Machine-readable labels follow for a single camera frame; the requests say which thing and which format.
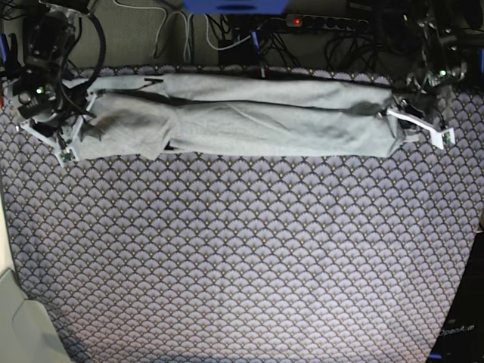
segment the gray fabric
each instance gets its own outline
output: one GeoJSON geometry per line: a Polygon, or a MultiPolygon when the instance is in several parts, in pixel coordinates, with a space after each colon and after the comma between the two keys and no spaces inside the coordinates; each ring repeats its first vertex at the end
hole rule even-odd
{"type": "Polygon", "coordinates": [[[446,151],[66,169],[2,114],[19,284],[79,362],[424,363],[484,207],[482,97],[445,114],[446,151]]]}
{"type": "MultiPolygon", "coordinates": [[[[95,88],[134,89],[143,84],[140,79],[101,79],[95,88]]],[[[405,139],[395,118],[376,116],[389,104],[388,89],[183,74],[166,75],[163,81],[143,91],[203,102],[173,107],[105,95],[93,108],[102,139],[86,138],[81,157],[140,154],[155,159],[168,143],[180,153],[388,157],[405,139]]]]}

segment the patterned mat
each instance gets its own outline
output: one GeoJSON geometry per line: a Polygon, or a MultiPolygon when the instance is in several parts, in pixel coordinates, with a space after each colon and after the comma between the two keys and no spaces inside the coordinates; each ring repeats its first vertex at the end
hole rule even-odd
{"type": "Polygon", "coordinates": [[[445,152],[67,169],[3,114],[20,285],[74,361],[424,362],[483,208],[482,98],[447,112],[458,145],[445,152]]]}

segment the white power cord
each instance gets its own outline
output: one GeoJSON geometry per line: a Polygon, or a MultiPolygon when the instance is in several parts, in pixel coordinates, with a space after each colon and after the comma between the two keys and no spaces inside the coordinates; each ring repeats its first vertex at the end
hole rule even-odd
{"type": "Polygon", "coordinates": [[[163,20],[160,24],[160,27],[158,28],[157,31],[157,36],[155,38],[155,43],[154,43],[154,49],[153,49],[153,58],[159,57],[158,55],[158,44],[160,43],[160,37],[161,33],[163,32],[163,29],[165,28],[165,25],[172,19],[175,15],[180,15],[183,18],[183,21],[185,22],[185,46],[183,48],[183,60],[185,62],[188,62],[191,58],[191,50],[190,50],[190,26],[188,19],[184,13],[181,11],[174,11],[170,15],[168,15],[168,11],[165,8],[157,7],[157,6],[133,6],[133,5],[125,5],[121,4],[118,0],[113,0],[113,3],[116,6],[120,6],[121,8],[128,8],[128,9],[136,9],[136,10],[159,10],[163,12],[163,20]]]}
{"type": "Polygon", "coordinates": [[[205,17],[205,20],[206,20],[206,42],[209,44],[209,47],[211,47],[211,49],[213,49],[215,51],[227,51],[228,49],[232,49],[232,48],[239,46],[240,44],[246,42],[247,40],[249,40],[251,38],[251,36],[246,36],[245,38],[239,40],[238,42],[235,42],[234,44],[230,44],[230,45],[227,45],[226,47],[218,48],[218,47],[214,46],[210,41],[210,31],[209,31],[210,20],[209,20],[209,17],[207,17],[206,14],[204,14],[203,16],[205,17]]]}

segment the white plastic part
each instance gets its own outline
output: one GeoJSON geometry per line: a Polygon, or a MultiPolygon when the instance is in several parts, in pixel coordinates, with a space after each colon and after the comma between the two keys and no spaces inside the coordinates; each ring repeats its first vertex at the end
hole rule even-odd
{"type": "Polygon", "coordinates": [[[402,119],[404,121],[409,121],[417,126],[420,126],[422,129],[426,129],[430,132],[430,142],[433,146],[438,147],[439,149],[444,150],[444,146],[446,144],[453,144],[455,145],[455,132],[453,128],[445,129],[442,131],[438,131],[433,125],[419,119],[418,117],[411,115],[409,113],[401,112],[395,109],[388,109],[386,111],[389,115],[396,117],[397,119],[402,119]]]}

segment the power strip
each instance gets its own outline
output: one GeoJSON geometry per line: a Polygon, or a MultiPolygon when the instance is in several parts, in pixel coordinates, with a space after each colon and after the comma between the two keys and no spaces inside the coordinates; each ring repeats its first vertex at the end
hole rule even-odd
{"type": "Polygon", "coordinates": [[[367,20],[349,19],[347,17],[316,17],[311,15],[288,14],[286,25],[290,28],[336,30],[341,32],[358,30],[360,33],[370,31],[367,20]]]}

